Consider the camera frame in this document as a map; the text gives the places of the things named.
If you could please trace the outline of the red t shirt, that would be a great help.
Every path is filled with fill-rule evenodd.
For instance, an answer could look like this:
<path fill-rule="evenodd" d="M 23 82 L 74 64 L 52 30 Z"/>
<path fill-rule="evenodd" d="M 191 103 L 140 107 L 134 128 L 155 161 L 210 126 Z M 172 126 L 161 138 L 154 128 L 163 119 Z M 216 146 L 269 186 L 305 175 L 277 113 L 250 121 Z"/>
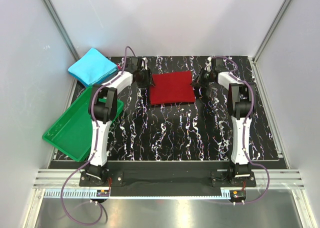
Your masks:
<path fill-rule="evenodd" d="M 195 102 L 191 71 L 153 74 L 152 78 L 155 86 L 149 88 L 151 105 Z"/>

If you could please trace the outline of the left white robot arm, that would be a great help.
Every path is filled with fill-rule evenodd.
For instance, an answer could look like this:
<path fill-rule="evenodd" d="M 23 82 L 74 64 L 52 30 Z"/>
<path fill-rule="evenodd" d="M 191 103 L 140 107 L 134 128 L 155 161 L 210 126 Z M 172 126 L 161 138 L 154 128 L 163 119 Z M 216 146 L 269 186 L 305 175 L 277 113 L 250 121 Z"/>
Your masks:
<path fill-rule="evenodd" d="M 136 83 L 140 89 L 154 86 L 152 72 L 147 66 L 147 58 L 131 57 L 126 59 L 124 69 L 103 84 L 92 87 L 88 113 L 92 124 L 92 141 L 89 159 L 84 167 L 82 178 L 103 186 L 108 178 L 106 163 L 108 161 L 107 144 L 110 127 L 118 112 L 118 94 L 126 87 Z"/>

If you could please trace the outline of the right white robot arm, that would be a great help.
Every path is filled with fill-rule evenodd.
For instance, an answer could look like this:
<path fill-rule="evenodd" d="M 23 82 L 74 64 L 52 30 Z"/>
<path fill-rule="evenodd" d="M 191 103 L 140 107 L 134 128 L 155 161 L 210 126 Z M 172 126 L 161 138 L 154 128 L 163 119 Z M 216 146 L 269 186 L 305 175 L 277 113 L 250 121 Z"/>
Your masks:
<path fill-rule="evenodd" d="M 235 187 L 251 176 L 249 143 L 256 99 L 255 86 L 236 77 L 237 69 L 237 64 L 227 57 L 210 56 L 191 83 L 199 88 L 217 83 L 228 91 L 227 111 L 233 125 L 233 147 L 224 179 Z"/>

